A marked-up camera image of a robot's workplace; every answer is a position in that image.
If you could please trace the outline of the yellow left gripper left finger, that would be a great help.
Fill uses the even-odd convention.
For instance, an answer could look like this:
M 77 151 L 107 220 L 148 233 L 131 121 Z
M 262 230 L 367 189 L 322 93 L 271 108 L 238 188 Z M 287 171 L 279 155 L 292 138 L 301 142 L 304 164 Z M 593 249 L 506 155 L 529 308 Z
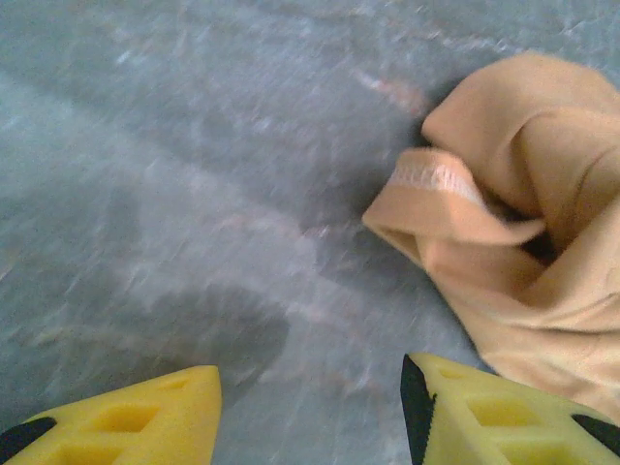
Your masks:
M 4 464 L 208 464 L 219 371 L 183 369 L 41 412 L 1 434 Z

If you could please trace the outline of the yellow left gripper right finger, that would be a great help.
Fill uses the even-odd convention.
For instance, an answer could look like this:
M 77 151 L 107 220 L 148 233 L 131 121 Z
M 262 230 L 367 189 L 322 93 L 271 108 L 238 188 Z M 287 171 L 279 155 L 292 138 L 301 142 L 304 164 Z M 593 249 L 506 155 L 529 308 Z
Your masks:
M 403 357 L 414 464 L 616 464 L 619 427 L 595 410 L 426 353 Z

